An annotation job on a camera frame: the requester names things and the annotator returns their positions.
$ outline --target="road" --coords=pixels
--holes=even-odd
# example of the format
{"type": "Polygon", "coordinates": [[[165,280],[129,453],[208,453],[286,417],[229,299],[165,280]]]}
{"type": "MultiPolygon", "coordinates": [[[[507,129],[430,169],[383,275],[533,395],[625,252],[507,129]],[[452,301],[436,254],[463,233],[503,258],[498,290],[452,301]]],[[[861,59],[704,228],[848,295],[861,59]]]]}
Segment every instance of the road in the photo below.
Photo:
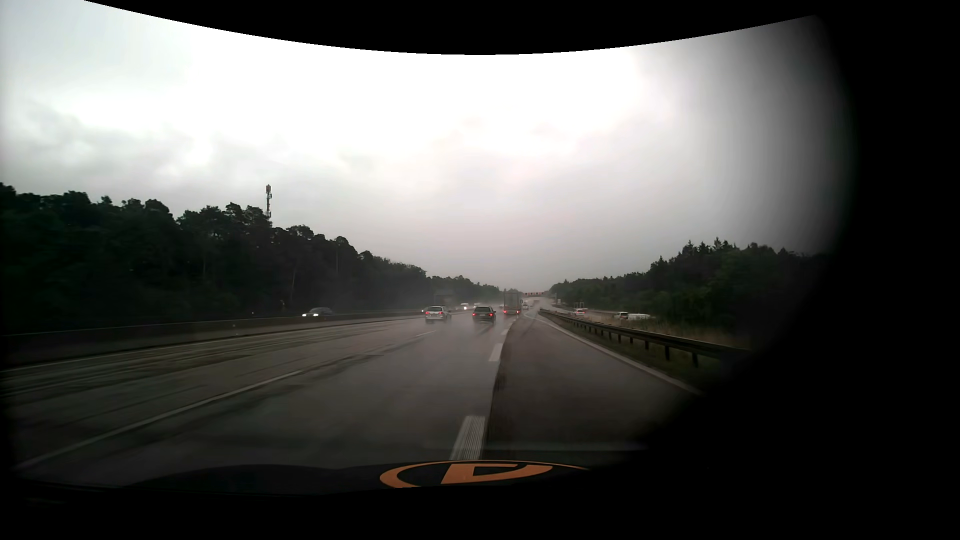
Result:
{"type": "Polygon", "coordinates": [[[494,325],[458,314],[14,368],[4,392],[19,473],[127,485],[251,463],[589,467],[634,451],[635,435],[692,398],[536,311],[501,313],[494,325]]]}

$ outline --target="truck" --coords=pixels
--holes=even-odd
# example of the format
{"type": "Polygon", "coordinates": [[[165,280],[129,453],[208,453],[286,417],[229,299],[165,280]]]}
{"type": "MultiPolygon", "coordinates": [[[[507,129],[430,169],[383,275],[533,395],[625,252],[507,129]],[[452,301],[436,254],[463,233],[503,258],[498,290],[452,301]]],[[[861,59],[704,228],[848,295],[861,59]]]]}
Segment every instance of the truck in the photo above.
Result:
{"type": "Polygon", "coordinates": [[[504,291],[503,312],[506,315],[519,315],[523,309],[518,291],[504,291]]]}

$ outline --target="sky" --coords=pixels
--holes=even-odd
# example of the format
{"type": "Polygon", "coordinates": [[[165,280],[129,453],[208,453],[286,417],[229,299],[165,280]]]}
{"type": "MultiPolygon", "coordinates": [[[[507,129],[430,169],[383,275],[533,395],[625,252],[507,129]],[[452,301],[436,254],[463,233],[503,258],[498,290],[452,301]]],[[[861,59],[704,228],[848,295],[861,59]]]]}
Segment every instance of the sky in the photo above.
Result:
{"type": "Polygon", "coordinates": [[[0,0],[3,183],[265,207],[428,275],[548,289],[714,237],[814,253],[848,104],[816,19],[513,56],[351,50],[0,0]]]}

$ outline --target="median barrier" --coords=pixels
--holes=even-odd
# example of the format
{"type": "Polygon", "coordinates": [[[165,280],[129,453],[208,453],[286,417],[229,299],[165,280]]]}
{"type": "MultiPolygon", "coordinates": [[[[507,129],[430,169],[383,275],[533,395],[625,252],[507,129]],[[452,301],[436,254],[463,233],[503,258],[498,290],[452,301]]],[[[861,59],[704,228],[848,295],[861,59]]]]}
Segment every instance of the median barrier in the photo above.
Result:
{"type": "Polygon", "coordinates": [[[170,323],[74,331],[46,331],[4,335],[8,365],[22,365],[80,356],[119,353],[163,345],[224,339],[261,333],[309,330],[364,322],[422,316],[419,309],[362,311],[317,317],[289,316],[170,323]]]}

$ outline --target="solid white line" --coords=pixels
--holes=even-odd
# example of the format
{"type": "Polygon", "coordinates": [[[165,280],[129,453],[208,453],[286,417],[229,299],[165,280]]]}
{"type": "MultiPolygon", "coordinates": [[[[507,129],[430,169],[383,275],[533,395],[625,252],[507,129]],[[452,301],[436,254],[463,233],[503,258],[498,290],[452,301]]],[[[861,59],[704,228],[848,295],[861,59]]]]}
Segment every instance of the solid white line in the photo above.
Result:
{"type": "Polygon", "coordinates": [[[175,414],[180,414],[180,413],[182,413],[182,412],[186,412],[186,411],[188,411],[188,410],[190,410],[190,409],[192,409],[192,408],[197,408],[198,406],[203,406],[203,405],[206,405],[206,404],[209,404],[209,403],[213,403],[213,402],[222,400],[222,399],[224,399],[224,398],[228,398],[228,397],[230,397],[230,396],[235,396],[235,395],[237,395],[237,394],[239,394],[239,393],[241,393],[241,392],[246,392],[247,390],[253,390],[253,389],[256,388],[257,386],[263,386],[264,384],[269,384],[269,383],[274,382],[274,381],[277,381],[277,380],[286,379],[286,378],[288,378],[288,377],[293,377],[294,375],[297,375],[297,374],[300,374],[300,373],[303,373],[302,370],[292,371],[292,372],[290,372],[290,373],[287,373],[287,374],[285,374],[285,375],[281,375],[281,376],[279,376],[279,377],[274,377],[274,378],[272,378],[272,379],[263,380],[263,381],[258,382],[258,383],[256,383],[256,384],[251,384],[250,386],[244,386],[243,388],[240,388],[239,390],[233,390],[232,392],[227,392],[226,394],[220,394],[219,396],[214,396],[214,397],[212,397],[212,398],[207,398],[207,399],[205,399],[205,400],[203,400],[203,401],[196,402],[196,403],[194,403],[194,404],[192,404],[192,405],[187,405],[187,406],[182,406],[182,407],[180,407],[180,408],[175,408],[174,410],[167,411],[167,412],[164,412],[164,413],[162,413],[162,414],[158,414],[157,416],[153,416],[153,417],[148,418],[148,419],[146,419],[146,420],[141,420],[141,421],[139,421],[139,422],[130,424],[130,425],[128,425],[128,426],[124,426],[123,428],[119,428],[119,429],[113,430],[113,431],[108,431],[108,432],[106,432],[106,433],[104,433],[104,434],[102,434],[102,435],[97,435],[96,437],[91,437],[91,438],[86,439],[86,440],[84,440],[84,441],[81,441],[81,442],[79,442],[79,443],[77,443],[77,444],[73,444],[73,445],[70,445],[70,446],[68,446],[68,447],[61,448],[61,449],[59,449],[59,450],[55,450],[55,451],[50,452],[50,453],[48,453],[48,454],[44,454],[44,455],[40,455],[40,456],[38,456],[38,457],[34,457],[33,459],[28,459],[28,460],[26,460],[26,461],[24,461],[24,462],[22,462],[22,463],[18,463],[16,466],[13,467],[13,469],[14,469],[14,470],[22,470],[22,469],[26,469],[26,468],[28,468],[28,467],[33,467],[34,465],[37,465],[37,464],[38,464],[39,462],[41,462],[41,461],[46,461],[47,459],[50,459],[51,457],[56,457],[56,456],[61,455],[61,454],[66,454],[66,453],[68,453],[68,452],[73,452],[73,451],[75,451],[75,450],[77,450],[77,449],[79,449],[79,448],[82,448],[82,447],[84,447],[84,446],[88,446],[88,445],[91,445],[91,444],[93,444],[93,443],[95,443],[95,442],[99,442],[99,441],[102,441],[102,440],[107,439],[107,438],[109,438],[109,437],[112,437],[113,435],[119,435],[120,433],[125,433],[125,432],[130,431],[130,430],[136,430],[137,428],[142,428],[143,426],[146,426],[146,425],[148,425],[148,424],[152,424],[153,422],[156,422],[156,421],[158,421],[158,420],[163,420],[164,418],[169,418],[169,417],[171,417],[171,416],[174,416],[175,414]]]}
{"type": "Polygon", "coordinates": [[[407,319],[393,319],[393,320],[387,320],[387,321],[370,321],[369,323],[350,323],[350,324],[345,324],[345,325],[329,325],[329,326],[325,326],[325,327],[314,327],[314,328],[308,328],[308,329],[289,330],[289,331],[264,331],[264,332],[261,332],[261,333],[252,333],[252,334],[248,334],[248,335],[235,336],[235,337],[233,337],[233,338],[214,338],[214,339],[207,339],[207,340],[205,340],[205,341],[187,341],[187,342],[184,342],[184,343],[173,343],[173,344],[171,344],[171,345],[159,345],[159,346],[157,346],[157,347],[144,347],[144,348],[141,348],[141,349],[131,349],[131,350],[129,350],[129,351],[117,351],[116,353],[107,353],[107,354],[104,354],[104,355],[84,356],[83,358],[74,358],[74,359],[72,359],[72,360],[59,360],[59,361],[56,361],[56,362],[42,362],[42,363],[39,363],[39,364],[33,364],[33,365],[28,365],[28,366],[12,367],[12,368],[7,368],[7,369],[5,369],[5,370],[0,371],[0,373],[9,373],[9,372],[12,372],[12,371],[21,371],[21,370],[24,370],[24,369],[37,369],[37,368],[41,368],[41,367],[51,367],[51,366],[57,366],[57,365],[61,365],[61,364],[69,364],[69,363],[73,363],[73,362],[83,362],[83,361],[90,361],[90,360],[99,360],[99,359],[101,359],[101,358],[110,358],[111,356],[135,355],[135,354],[138,354],[138,353],[141,353],[141,354],[143,354],[143,353],[153,353],[153,352],[155,352],[155,351],[163,351],[163,350],[166,350],[166,349],[176,349],[176,348],[178,348],[178,347],[193,347],[193,346],[195,346],[195,345],[207,345],[207,344],[209,344],[209,343],[218,343],[218,344],[222,343],[222,344],[224,344],[224,346],[227,346],[227,345],[235,345],[235,344],[237,344],[237,343],[240,343],[240,342],[242,342],[242,341],[246,341],[246,340],[248,340],[248,339],[256,339],[256,338],[263,339],[263,338],[265,338],[265,337],[273,337],[273,338],[276,338],[276,339],[283,339],[284,336],[293,335],[293,334],[295,334],[295,333],[300,333],[300,332],[304,332],[304,331],[322,331],[322,330],[331,330],[331,329],[335,329],[335,328],[339,328],[339,327],[345,327],[345,326],[373,325],[373,324],[377,324],[377,323],[384,323],[384,324],[386,324],[386,323],[395,323],[395,322],[399,322],[400,320],[407,320],[407,319]]]}
{"type": "Polygon", "coordinates": [[[592,341],[589,341],[589,340],[587,340],[587,339],[584,339],[583,337],[580,337],[579,335],[576,335],[576,334],[574,334],[574,333],[571,333],[571,332],[568,331],[567,329],[560,328],[559,326],[555,325],[554,323],[552,323],[552,322],[550,322],[550,321],[545,321],[545,320],[543,320],[543,319],[534,319],[534,320],[537,321],[537,322],[541,322],[541,323],[549,326],[550,328],[559,330],[559,331],[565,333],[566,335],[569,335],[570,337],[576,339],[577,341],[580,341],[581,343],[587,344],[587,345],[589,345],[590,347],[596,349],[597,351],[600,351],[601,353],[603,353],[603,354],[605,354],[605,355],[607,355],[607,356],[612,356],[612,357],[620,360],[621,362],[623,362],[623,363],[625,363],[625,364],[627,364],[627,365],[629,365],[629,366],[631,366],[631,367],[635,367],[636,369],[645,371],[645,372],[649,373],[650,375],[653,375],[654,377],[656,377],[656,378],[658,378],[658,379],[665,380],[665,381],[669,382],[670,384],[673,384],[674,386],[680,387],[680,388],[682,388],[683,390],[686,390],[687,392],[689,392],[689,393],[691,393],[691,394],[694,394],[694,395],[697,395],[697,396],[702,396],[702,395],[704,395],[704,393],[701,392],[699,389],[694,388],[693,386],[690,386],[689,384],[687,384],[686,382],[683,382],[682,380],[674,379],[674,378],[670,377],[669,375],[666,375],[665,373],[662,373],[662,372],[660,372],[660,371],[658,371],[658,370],[656,370],[656,369],[654,369],[654,368],[652,368],[652,367],[650,367],[650,366],[644,365],[644,364],[640,363],[639,360],[633,360],[633,359],[630,359],[630,358],[625,357],[624,355],[619,355],[619,354],[611,351],[610,349],[601,347],[600,345],[597,345],[596,343],[593,343],[592,341]]]}
{"type": "Polygon", "coordinates": [[[464,418],[464,423],[460,425],[460,433],[457,434],[457,440],[453,443],[450,460],[480,459],[480,454],[483,452],[483,436],[486,425],[487,419],[483,416],[467,416],[464,418]]]}
{"type": "Polygon", "coordinates": [[[503,351],[503,343],[497,343],[493,346],[493,352],[490,353],[489,362],[498,362],[500,361],[500,352],[503,351]]]}

